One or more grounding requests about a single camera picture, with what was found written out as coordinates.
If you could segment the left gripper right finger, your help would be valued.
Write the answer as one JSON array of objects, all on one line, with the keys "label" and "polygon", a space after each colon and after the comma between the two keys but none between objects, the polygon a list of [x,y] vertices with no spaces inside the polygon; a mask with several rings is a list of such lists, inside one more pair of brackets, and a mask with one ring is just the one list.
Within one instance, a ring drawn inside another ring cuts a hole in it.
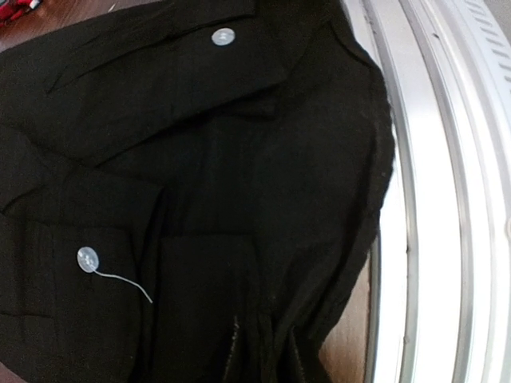
[{"label": "left gripper right finger", "polygon": [[292,330],[288,340],[289,369],[293,382],[311,382],[307,371],[307,341],[300,332]]}]

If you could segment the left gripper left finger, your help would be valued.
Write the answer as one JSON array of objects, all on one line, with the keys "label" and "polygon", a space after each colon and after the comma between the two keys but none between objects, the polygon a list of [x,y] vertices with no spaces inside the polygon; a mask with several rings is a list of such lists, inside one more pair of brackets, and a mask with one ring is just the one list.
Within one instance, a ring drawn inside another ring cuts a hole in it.
[{"label": "left gripper left finger", "polygon": [[242,343],[242,325],[237,315],[233,318],[232,336],[228,351],[228,357],[224,367],[222,382],[235,382],[237,376],[237,365],[240,359],[240,348]]}]

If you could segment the black long sleeve shirt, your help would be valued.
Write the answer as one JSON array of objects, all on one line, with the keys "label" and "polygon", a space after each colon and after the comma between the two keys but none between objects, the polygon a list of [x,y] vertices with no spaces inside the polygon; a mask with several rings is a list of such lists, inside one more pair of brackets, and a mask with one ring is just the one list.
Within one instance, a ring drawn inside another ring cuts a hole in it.
[{"label": "black long sleeve shirt", "polygon": [[378,231],[386,86],[336,1],[161,1],[1,54],[1,361],[311,382]]}]

